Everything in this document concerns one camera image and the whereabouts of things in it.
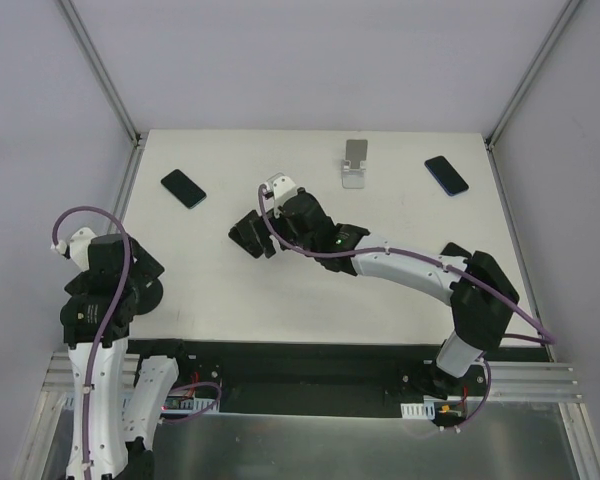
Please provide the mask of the blue edged black phone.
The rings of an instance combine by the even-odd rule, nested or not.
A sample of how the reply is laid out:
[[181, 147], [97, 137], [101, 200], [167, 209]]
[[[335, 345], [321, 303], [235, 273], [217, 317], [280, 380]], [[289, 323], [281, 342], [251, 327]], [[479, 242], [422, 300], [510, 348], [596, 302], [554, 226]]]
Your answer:
[[453, 197], [469, 190], [468, 183], [446, 157], [428, 159], [424, 166], [448, 196]]

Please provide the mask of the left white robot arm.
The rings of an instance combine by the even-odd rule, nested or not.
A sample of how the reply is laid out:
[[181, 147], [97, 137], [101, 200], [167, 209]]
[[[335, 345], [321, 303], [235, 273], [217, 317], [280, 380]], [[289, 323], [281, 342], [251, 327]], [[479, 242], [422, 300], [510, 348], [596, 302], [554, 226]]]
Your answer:
[[80, 269], [65, 287], [60, 312], [74, 382], [68, 479], [151, 479], [153, 438], [171, 389], [184, 387], [190, 363], [157, 355], [139, 364], [129, 401], [122, 398], [130, 325], [155, 310], [164, 290], [163, 266], [135, 239], [96, 235], [83, 227], [63, 254]]

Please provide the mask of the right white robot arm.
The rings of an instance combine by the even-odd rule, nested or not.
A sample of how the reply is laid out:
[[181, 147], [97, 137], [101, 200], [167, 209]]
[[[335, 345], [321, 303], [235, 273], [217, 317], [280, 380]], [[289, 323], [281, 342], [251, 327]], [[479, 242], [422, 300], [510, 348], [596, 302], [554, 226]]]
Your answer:
[[331, 272], [388, 280], [450, 308], [452, 333], [432, 364], [410, 376], [421, 393], [447, 398], [481, 356], [500, 346], [519, 295], [491, 255], [455, 244], [436, 256], [395, 247], [363, 227], [334, 222], [303, 188], [286, 197], [264, 189], [259, 200], [268, 199], [272, 209], [250, 211], [228, 233], [252, 257], [293, 250]]

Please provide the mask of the teal edged black phone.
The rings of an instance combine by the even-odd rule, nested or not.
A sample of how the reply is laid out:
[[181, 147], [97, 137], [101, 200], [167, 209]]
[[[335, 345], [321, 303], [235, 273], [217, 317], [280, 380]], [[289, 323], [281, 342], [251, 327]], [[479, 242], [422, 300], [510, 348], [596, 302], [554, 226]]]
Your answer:
[[207, 197], [206, 192], [180, 169], [168, 173], [160, 183], [187, 209], [194, 208]]

